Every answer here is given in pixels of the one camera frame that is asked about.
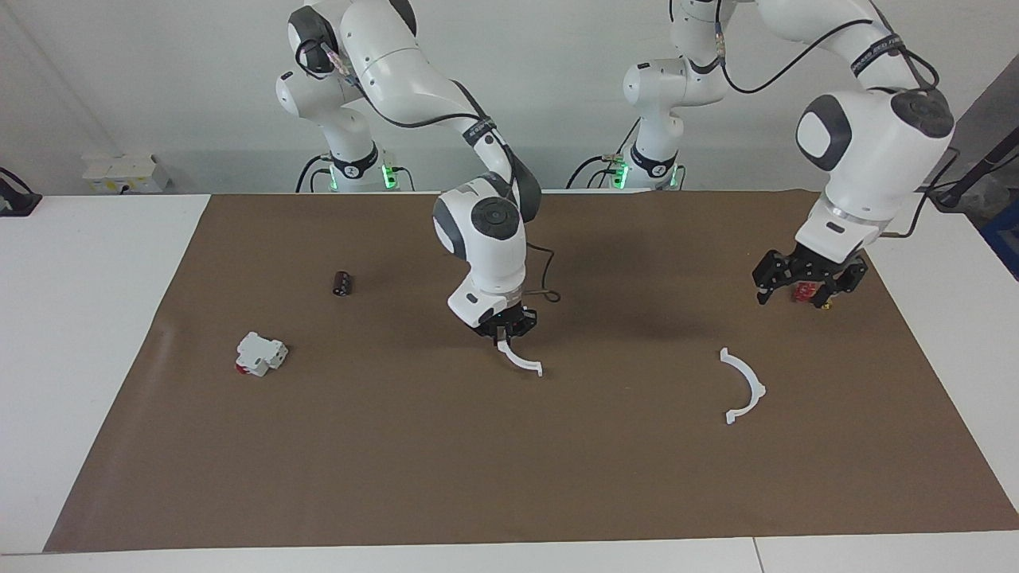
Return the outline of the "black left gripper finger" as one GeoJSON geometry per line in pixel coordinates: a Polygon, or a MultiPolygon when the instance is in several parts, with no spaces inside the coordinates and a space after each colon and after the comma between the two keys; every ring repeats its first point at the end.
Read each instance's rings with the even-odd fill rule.
{"type": "Polygon", "coordinates": [[[812,305],[818,309],[825,308],[833,296],[851,293],[859,287],[867,272],[869,272],[867,263],[851,263],[836,275],[826,275],[812,296],[812,305]]]}
{"type": "Polygon", "coordinates": [[[757,302],[765,305],[776,290],[800,282],[799,261],[779,251],[768,251],[753,271],[757,302]]]}

